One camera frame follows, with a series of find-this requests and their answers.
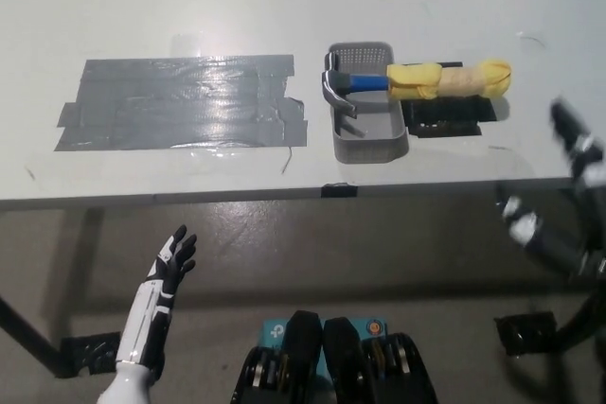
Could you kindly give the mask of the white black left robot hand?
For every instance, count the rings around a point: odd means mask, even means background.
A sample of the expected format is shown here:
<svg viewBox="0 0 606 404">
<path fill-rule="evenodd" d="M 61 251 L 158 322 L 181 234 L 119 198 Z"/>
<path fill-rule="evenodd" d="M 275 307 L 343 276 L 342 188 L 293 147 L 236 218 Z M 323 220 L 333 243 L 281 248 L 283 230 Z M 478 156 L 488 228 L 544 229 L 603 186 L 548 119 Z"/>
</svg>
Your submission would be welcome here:
<svg viewBox="0 0 606 404">
<path fill-rule="evenodd" d="M 196 241 L 182 225 L 154 258 L 131 305 L 116 355 L 118 362 L 157 368 L 164 355 L 176 292 L 195 267 Z"/>
</svg>

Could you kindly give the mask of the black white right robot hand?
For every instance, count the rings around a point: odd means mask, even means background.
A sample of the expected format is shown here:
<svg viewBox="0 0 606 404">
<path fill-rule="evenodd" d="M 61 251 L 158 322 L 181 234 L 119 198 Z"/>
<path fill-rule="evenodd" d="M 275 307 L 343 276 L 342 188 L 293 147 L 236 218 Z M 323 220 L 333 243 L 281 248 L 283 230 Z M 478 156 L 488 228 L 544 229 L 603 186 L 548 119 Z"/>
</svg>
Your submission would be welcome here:
<svg viewBox="0 0 606 404">
<path fill-rule="evenodd" d="M 563 97 L 550 106 L 553 131 L 570 168 L 572 200 L 582 237 L 568 237 L 543 217 L 497 188 L 497 207 L 508 235 L 526 254 L 553 272 L 598 282 L 605 280 L 605 143 L 593 135 Z"/>
</svg>

